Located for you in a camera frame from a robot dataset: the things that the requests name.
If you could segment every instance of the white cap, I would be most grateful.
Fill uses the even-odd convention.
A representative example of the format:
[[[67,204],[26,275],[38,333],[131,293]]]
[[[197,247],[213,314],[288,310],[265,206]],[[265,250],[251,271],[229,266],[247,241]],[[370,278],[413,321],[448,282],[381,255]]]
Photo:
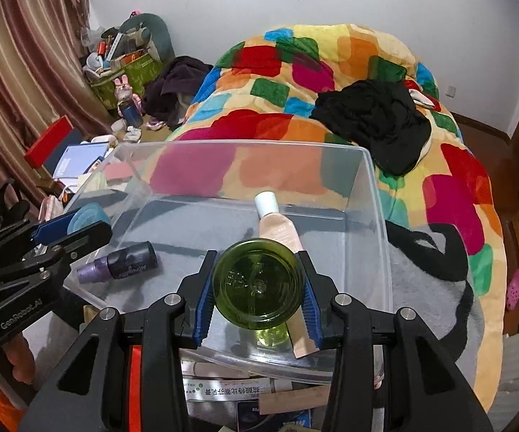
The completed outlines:
[[[255,202],[260,219],[268,214],[280,211],[276,195],[273,192],[261,192],[256,196]]]

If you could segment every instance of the wooden baseboard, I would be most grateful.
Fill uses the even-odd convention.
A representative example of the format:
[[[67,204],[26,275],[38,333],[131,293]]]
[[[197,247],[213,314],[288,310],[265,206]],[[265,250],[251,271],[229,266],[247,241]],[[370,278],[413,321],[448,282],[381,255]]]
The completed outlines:
[[[493,126],[489,126],[486,123],[482,123],[480,121],[474,120],[470,117],[465,117],[463,115],[460,115],[459,113],[453,113],[453,117],[455,118],[456,122],[460,125],[467,125],[472,128],[475,128],[476,130],[483,131],[489,135],[494,135],[498,137],[499,139],[505,141],[505,144],[509,144],[511,141],[508,134],[504,131],[498,130],[497,128],[494,128]]]

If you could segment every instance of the power outlet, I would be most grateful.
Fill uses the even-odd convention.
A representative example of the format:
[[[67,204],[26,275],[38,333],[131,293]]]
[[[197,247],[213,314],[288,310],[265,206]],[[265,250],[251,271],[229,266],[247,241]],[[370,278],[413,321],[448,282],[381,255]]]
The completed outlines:
[[[449,85],[447,87],[446,96],[455,97],[455,86]]]

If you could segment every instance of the striped curtain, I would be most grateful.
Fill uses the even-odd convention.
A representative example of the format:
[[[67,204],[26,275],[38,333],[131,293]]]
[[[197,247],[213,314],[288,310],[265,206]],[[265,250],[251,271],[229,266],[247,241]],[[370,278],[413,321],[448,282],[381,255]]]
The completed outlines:
[[[37,207],[44,193],[25,151],[64,114],[84,135],[112,121],[78,62],[88,11],[88,0],[0,0],[0,186],[14,177]]]

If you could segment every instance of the product box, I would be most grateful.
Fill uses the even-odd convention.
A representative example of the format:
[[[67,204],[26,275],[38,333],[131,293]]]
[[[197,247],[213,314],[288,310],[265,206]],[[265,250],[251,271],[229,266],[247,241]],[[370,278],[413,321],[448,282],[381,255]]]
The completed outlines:
[[[237,410],[238,432],[278,432],[288,423],[307,428],[311,426],[310,410],[261,415],[258,401],[240,401]]]

